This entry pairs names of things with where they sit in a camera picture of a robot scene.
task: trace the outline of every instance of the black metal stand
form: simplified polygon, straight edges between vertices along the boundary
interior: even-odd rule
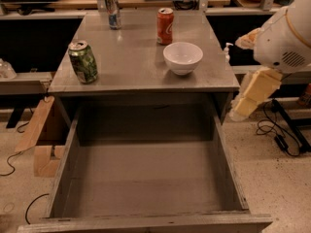
[[[280,103],[273,99],[272,104],[274,106],[274,109],[280,113],[282,118],[285,120],[285,122],[288,124],[288,126],[291,128],[297,139],[300,141],[300,152],[307,152],[311,151],[311,146],[309,142],[305,139],[305,137],[302,135],[300,130],[298,129],[298,126],[307,126],[311,125],[311,118],[304,118],[304,119],[291,119],[290,116],[285,112],[283,107],[280,105]]]

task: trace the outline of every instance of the green can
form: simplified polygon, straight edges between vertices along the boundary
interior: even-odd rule
[[[69,44],[68,54],[75,74],[81,83],[92,83],[97,79],[96,60],[86,41],[73,41]]]

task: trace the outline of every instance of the silver can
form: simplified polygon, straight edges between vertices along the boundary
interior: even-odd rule
[[[111,29],[121,29],[121,16],[118,0],[105,0],[109,26]]]
[[[95,57],[86,41],[73,41],[69,44],[68,54],[75,74],[81,83],[91,83],[97,79]]]

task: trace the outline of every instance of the gray tabletop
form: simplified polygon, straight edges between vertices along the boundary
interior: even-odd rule
[[[87,12],[75,39],[86,40],[94,53],[98,79],[80,83],[66,52],[49,93],[75,95],[105,92],[232,92],[239,87],[217,38],[200,11],[174,12],[173,42],[189,42],[203,59],[189,75],[172,73],[156,42],[157,9],[121,11],[121,30],[111,30],[106,13]]]

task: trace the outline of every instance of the bowl rim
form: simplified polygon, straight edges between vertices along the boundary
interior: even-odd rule
[[[188,43],[188,42],[176,42],[176,43],[172,43],[172,44],[166,46],[163,50],[164,58],[168,59],[167,58],[167,51],[169,50],[169,48],[172,48],[174,45],[190,45],[190,46],[195,47],[196,49],[199,50],[199,58],[192,63],[181,63],[181,62],[169,59],[169,61],[171,61],[173,63],[179,64],[179,65],[190,65],[190,64],[195,64],[195,63],[199,62],[203,58],[203,50],[201,49],[201,47],[197,46],[196,44]]]

